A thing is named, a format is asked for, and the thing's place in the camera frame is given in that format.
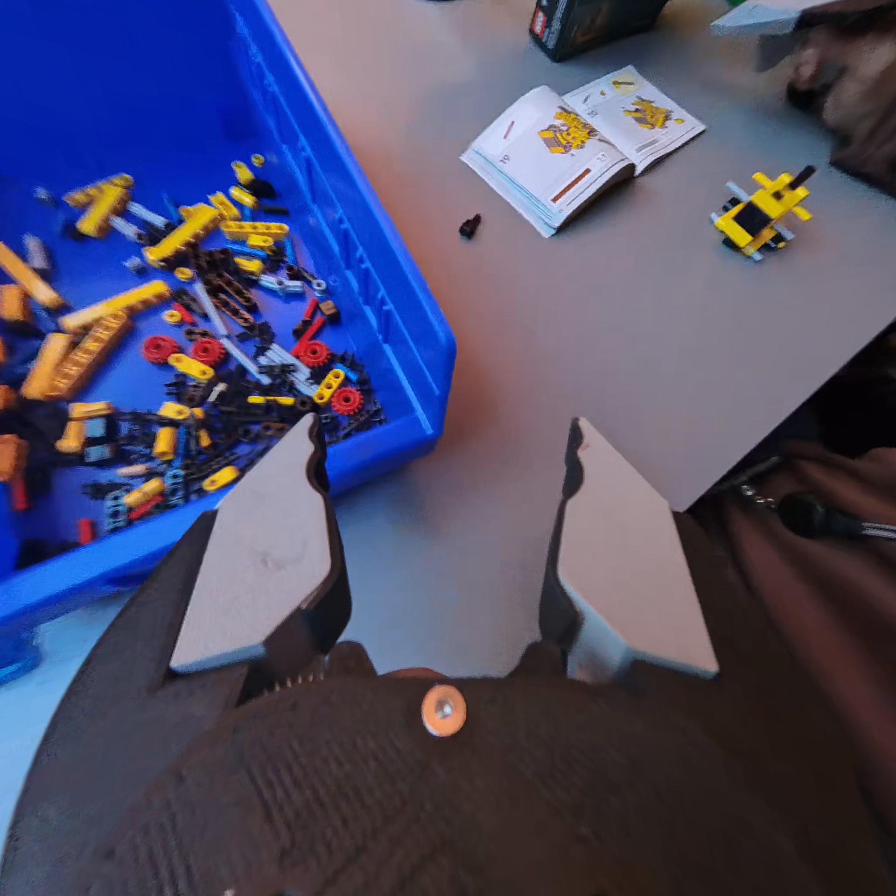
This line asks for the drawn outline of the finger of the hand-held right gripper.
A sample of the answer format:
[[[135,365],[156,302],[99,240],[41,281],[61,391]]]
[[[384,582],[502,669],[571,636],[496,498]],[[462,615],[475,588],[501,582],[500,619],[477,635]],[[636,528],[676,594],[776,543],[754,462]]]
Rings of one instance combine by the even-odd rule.
[[[795,49],[803,20],[829,1],[745,1],[710,24],[715,37],[754,39],[755,71],[768,72]]]

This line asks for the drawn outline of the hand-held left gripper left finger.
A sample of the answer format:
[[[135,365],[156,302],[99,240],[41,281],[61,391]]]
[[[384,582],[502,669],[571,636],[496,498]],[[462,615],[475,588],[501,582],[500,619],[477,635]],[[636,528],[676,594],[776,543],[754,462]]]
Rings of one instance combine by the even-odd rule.
[[[169,661],[299,673],[350,621],[321,420],[307,414],[221,499]]]

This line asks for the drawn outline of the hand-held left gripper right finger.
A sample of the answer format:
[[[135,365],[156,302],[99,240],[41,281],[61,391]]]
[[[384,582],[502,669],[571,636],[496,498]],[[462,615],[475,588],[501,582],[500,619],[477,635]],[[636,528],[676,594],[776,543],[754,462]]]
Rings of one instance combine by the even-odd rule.
[[[634,662],[720,672],[676,515],[586,419],[573,418],[548,543],[539,632],[566,677],[602,685]]]

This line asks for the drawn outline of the yellow lego model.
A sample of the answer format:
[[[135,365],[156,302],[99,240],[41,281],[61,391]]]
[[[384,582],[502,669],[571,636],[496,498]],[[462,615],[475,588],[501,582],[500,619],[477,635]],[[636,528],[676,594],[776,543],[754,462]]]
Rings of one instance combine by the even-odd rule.
[[[775,178],[758,171],[752,175],[756,185],[752,193],[728,182],[728,201],[710,217],[713,228],[722,236],[723,246],[755,263],[788,246],[795,238],[787,226],[790,218],[800,222],[812,220],[804,203],[810,196],[806,184],[815,172],[813,165],[803,167],[795,175],[783,172]]]

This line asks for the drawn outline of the pile of lego pieces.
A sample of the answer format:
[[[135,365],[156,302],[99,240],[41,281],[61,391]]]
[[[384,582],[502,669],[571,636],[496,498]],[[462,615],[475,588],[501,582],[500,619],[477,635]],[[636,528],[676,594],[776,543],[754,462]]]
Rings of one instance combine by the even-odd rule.
[[[2,245],[2,511],[13,570],[220,497],[314,412],[332,447],[387,422],[337,279],[299,237],[272,158],[197,203],[133,199],[128,173],[62,196],[62,232],[113,232],[136,279],[49,307],[53,250]]]

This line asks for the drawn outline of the blue plastic bin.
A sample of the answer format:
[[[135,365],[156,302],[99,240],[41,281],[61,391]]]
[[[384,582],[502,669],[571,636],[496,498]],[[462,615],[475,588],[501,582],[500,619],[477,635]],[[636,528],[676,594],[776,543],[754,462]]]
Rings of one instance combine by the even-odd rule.
[[[72,240],[41,207],[104,176],[135,179],[136,201],[164,213],[230,187],[232,161],[261,153],[261,178],[296,227],[298,254],[341,320],[323,337],[364,365],[385,422],[328,454],[334,494],[429,454],[441,437],[456,341],[420,270],[308,72],[264,2],[2,2],[2,241],[46,241],[72,308],[133,288],[122,236]],[[105,537],[83,483],[110,468],[63,466],[28,490],[2,485],[2,639],[147,575],[217,496]],[[93,520],[99,538],[46,557]]]

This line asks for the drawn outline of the black lego set box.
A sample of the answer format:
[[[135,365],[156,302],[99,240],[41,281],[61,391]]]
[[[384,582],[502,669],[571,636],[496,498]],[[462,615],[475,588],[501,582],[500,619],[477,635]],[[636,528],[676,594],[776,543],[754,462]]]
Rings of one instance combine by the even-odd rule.
[[[651,30],[667,1],[538,1],[529,26],[534,44],[561,63]]]

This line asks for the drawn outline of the lego instruction booklet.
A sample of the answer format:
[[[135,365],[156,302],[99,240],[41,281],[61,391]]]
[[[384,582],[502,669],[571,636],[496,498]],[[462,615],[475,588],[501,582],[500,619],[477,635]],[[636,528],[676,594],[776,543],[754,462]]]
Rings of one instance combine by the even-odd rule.
[[[548,86],[529,91],[462,161],[550,238],[599,196],[705,131],[700,119],[627,65],[565,95]]]

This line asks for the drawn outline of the person's right hand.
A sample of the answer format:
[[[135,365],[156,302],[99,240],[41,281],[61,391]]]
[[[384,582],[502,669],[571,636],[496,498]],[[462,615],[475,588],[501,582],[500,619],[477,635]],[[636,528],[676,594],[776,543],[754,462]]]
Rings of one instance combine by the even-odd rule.
[[[862,118],[861,41],[829,26],[799,33],[790,57],[786,100],[813,113],[831,132],[852,135]]]

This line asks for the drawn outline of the blue plastic object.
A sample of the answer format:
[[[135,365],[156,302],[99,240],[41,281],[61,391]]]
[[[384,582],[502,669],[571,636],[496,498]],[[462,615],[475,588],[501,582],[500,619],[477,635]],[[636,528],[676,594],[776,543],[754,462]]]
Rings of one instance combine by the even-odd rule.
[[[34,671],[41,659],[38,627],[1,632],[1,686]]]

